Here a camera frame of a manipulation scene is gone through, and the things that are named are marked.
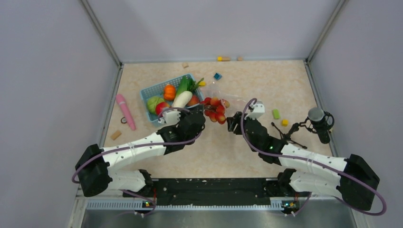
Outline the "red cherry bunch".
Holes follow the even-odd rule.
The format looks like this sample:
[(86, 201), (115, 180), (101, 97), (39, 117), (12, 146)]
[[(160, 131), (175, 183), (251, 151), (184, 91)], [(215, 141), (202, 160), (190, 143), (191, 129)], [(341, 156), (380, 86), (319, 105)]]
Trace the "red cherry bunch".
[(230, 108), (230, 103), (226, 99), (218, 97), (206, 97), (200, 102), (204, 107), (204, 114), (214, 123), (226, 123), (226, 111)]

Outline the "clear pink-dotted zip bag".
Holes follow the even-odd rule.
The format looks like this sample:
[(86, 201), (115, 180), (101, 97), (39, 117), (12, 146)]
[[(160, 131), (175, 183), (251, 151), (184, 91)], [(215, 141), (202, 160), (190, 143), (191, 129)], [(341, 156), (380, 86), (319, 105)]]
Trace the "clear pink-dotted zip bag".
[(248, 100), (240, 95), (236, 95), (231, 89), (226, 89), (218, 82), (212, 82), (204, 87), (201, 87), (201, 92), (204, 97), (217, 97), (221, 105), (224, 106), (225, 116), (233, 117), (236, 112), (242, 112)]

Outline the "white radish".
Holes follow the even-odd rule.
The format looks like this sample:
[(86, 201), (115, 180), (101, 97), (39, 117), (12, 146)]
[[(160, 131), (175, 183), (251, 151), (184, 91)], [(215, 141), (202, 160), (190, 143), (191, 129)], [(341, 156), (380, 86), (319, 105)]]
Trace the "white radish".
[(193, 94), (190, 91), (184, 91), (176, 96), (174, 102), (171, 107), (173, 108), (184, 108), (192, 99)]

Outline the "red yellow apple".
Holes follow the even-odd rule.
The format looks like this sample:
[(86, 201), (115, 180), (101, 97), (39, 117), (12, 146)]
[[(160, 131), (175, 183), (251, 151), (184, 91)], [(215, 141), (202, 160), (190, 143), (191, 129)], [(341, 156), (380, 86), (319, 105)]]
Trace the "red yellow apple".
[(164, 109), (169, 108), (170, 105), (167, 102), (161, 102), (155, 107), (156, 115), (159, 115)]

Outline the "orange pumpkin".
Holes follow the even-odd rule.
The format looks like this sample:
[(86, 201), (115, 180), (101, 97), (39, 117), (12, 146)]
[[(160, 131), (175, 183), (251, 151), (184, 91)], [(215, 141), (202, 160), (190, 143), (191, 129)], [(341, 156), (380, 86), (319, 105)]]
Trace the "orange pumpkin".
[(163, 90), (163, 98), (167, 101), (173, 101), (176, 97), (176, 89), (173, 85), (167, 84)]

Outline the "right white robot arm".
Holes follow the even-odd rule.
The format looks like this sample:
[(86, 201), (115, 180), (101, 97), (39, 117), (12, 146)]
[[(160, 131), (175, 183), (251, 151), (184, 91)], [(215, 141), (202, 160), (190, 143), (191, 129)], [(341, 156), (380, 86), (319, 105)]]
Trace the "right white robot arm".
[(285, 167), (278, 175), (283, 195), (314, 192), (339, 198), (357, 210), (371, 209), (380, 179), (361, 156), (343, 158), (310, 152), (270, 136), (258, 120), (242, 119), (241, 115), (236, 112), (226, 119), (229, 132), (247, 139), (250, 149), (264, 162)]

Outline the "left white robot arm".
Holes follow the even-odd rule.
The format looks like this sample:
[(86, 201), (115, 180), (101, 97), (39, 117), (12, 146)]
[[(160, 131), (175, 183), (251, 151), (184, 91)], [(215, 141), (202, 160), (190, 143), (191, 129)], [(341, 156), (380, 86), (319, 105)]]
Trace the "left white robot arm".
[(72, 177), (80, 184), (84, 197), (94, 197), (106, 190), (128, 190), (142, 197), (152, 192), (151, 175), (144, 169), (123, 171), (132, 163), (168, 155), (191, 145), (205, 128), (204, 107), (198, 105), (179, 114), (174, 125), (126, 144), (101, 148), (98, 144), (86, 148)]

